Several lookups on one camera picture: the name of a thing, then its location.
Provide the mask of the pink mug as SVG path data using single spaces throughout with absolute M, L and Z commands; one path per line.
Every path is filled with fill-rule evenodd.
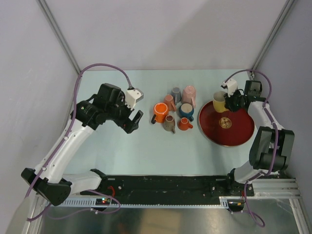
M 182 92 L 181 103 L 188 103 L 192 105 L 193 108 L 196 107 L 196 89 L 194 86 L 188 85 L 184 88 Z

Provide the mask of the large orange mug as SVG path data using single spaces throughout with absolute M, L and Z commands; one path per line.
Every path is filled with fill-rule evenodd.
M 154 105 L 153 112 L 151 123 L 164 123 L 165 118 L 169 113 L 169 107 L 167 104 L 159 102 Z

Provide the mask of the yellow mug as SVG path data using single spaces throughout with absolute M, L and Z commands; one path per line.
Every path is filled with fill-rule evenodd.
M 224 91 L 218 91 L 213 94 L 213 107 L 217 113 L 223 113 L 223 112 L 229 111 L 229 109 L 225 107 L 224 96 L 226 94 L 227 93 Z

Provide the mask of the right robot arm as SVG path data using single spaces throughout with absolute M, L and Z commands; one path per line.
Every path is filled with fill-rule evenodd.
M 260 81 L 248 80 L 244 90 L 240 90 L 236 80 L 230 78 L 221 87 L 226 90 L 223 95 L 225 107 L 231 112 L 245 110 L 257 128 L 249 161 L 234 169 L 234 178 L 225 183 L 226 192 L 237 195 L 242 191 L 243 183 L 251 183 L 256 178 L 288 167 L 294 132 L 286 130 L 273 116 L 267 99 L 261 96 Z

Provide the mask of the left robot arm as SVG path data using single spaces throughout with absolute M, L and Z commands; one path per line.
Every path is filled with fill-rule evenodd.
M 48 155 L 33 169 L 25 168 L 21 176 L 53 206 L 62 204 L 68 196 L 87 190 L 104 194 L 108 190 L 107 176 L 98 169 L 82 174 L 64 174 L 64 171 L 83 142 L 106 121 L 113 121 L 130 134 L 138 129 L 143 116 L 138 111 L 129 116 L 144 94 L 137 88 L 123 92 L 119 87 L 105 83 L 97 94 L 76 104 L 71 117 Z

